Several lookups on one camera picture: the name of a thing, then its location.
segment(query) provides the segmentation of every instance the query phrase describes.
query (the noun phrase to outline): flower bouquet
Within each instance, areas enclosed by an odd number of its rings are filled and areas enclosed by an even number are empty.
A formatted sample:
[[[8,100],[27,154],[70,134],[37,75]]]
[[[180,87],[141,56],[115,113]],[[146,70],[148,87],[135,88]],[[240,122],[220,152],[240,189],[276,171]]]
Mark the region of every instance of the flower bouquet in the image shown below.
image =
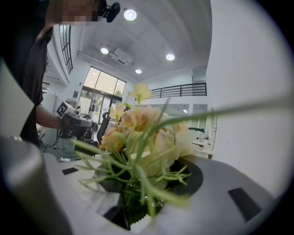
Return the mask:
[[[130,224],[142,219],[146,214],[154,217],[165,203],[186,205],[188,196],[183,192],[172,193],[175,185],[187,185],[191,176],[187,165],[178,162],[182,156],[193,154],[192,140],[195,131],[186,123],[168,119],[164,110],[142,107],[141,101],[152,92],[146,84],[137,84],[129,96],[138,101],[138,107],[120,103],[116,109],[110,108],[110,116],[116,126],[109,129],[102,138],[99,148],[76,141],[76,145],[100,154],[92,157],[77,152],[84,160],[83,170],[95,171],[92,179],[81,180],[89,187],[96,182],[108,191],[123,195],[124,209]],[[99,161],[102,166],[93,168],[91,161]]]

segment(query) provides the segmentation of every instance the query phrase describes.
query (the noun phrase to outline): gray object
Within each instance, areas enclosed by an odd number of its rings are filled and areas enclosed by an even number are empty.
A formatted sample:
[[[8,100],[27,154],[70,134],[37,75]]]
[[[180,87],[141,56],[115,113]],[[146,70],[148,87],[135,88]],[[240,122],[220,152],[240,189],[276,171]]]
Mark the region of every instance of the gray object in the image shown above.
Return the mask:
[[[26,156],[31,156],[28,159],[35,159],[37,162],[40,162],[37,165],[30,165],[27,169],[34,169],[34,167],[44,163],[40,152],[30,144],[10,141],[9,143],[6,142],[5,145],[8,149],[11,149],[12,145],[14,146],[11,155],[16,156],[16,161],[20,161],[21,157],[23,157],[26,152]],[[65,214],[62,218],[68,218],[69,227],[73,234],[130,234],[130,232],[112,224],[99,214],[107,210],[105,205],[111,207],[115,203],[117,198],[115,194],[110,193],[100,201],[87,201],[75,190],[74,184],[76,184],[78,179],[88,178],[89,176],[87,174],[89,174],[89,171],[77,171],[68,175],[63,175],[62,169],[73,167],[75,162],[57,163],[55,157],[50,154],[45,154],[44,159],[48,175],[48,184],[52,189],[49,194],[53,195],[58,201],[57,204],[54,200],[52,203],[53,205],[59,205],[59,210],[57,210],[57,212],[59,211],[61,214]],[[248,231],[249,226],[252,225],[251,221],[253,221],[255,217],[249,222],[245,222],[239,209],[227,193],[229,190],[235,188],[244,189],[261,209],[272,205],[273,198],[271,195],[235,168],[221,162],[204,158],[190,158],[189,160],[194,161],[194,163],[199,166],[204,176],[204,181],[200,189],[190,198],[191,204],[188,208],[165,205],[156,216],[154,227],[151,225],[147,226],[141,234],[229,235]],[[26,165],[27,160],[16,161],[14,163],[17,163],[17,167],[21,168],[21,165]],[[26,171],[19,171],[18,175],[25,175],[25,172]],[[39,173],[45,174],[45,170],[42,169]],[[23,177],[18,177],[18,186],[26,182],[22,181],[22,179]],[[38,189],[34,189],[33,187],[31,191],[34,191],[36,194],[40,193]],[[103,194],[103,192],[93,192],[89,198],[101,199]],[[43,212],[51,210],[49,207],[50,204],[41,206]],[[42,224],[43,219],[47,219],[49,223],[55,221],[57,224],[60,224],[56,221],[53,214],[46,215],[46,213],[44,213],[40,218],[37,218],[36,215],[32,216],[37,219],[40,224]]]

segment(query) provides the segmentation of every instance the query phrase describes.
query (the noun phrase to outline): black metal railing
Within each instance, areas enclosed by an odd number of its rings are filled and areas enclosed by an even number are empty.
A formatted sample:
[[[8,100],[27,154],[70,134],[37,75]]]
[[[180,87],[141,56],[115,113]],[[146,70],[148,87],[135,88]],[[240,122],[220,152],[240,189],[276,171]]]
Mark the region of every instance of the black metal railing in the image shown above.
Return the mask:
[[[193,83],[153,89],[150,99],[195,95],[207,95],[206,83]]]

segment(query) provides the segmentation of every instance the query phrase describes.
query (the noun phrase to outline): black shirt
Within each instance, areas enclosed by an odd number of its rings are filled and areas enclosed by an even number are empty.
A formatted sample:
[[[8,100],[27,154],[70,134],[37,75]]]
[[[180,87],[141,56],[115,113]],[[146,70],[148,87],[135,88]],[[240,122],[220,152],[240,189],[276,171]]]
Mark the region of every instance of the black shirt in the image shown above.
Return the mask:
[[[39,145],[36,106],[43,100],[42,81],[46,70],[47,44],[51,40],[53,29],[39,40],[36,38],[45,25],[48,3],[38,3],[21,21],[10,24],[12,30],[6,31],[5,47],[2,49],[2,56],[14,79],[35,105],[21,132],[23,140],[35,145]]]

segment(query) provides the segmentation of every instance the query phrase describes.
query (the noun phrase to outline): round recessed light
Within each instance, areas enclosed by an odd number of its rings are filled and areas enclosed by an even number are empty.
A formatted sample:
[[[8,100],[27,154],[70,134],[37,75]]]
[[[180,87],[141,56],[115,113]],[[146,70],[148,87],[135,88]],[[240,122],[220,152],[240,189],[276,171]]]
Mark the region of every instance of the round recessed light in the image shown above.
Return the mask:
[[[106,48],[101,48],[101,52],[102,52],[103,54],[108,54],[108,50],[107,50]]]
[[[173,61],[175,59],[175,55],[174,54],[167,54],[166,59],[169,61]]]
[[[134,10],[129,9],[124,12],[124,17],[126,20],[132,21],[136,19],[137,13]]]

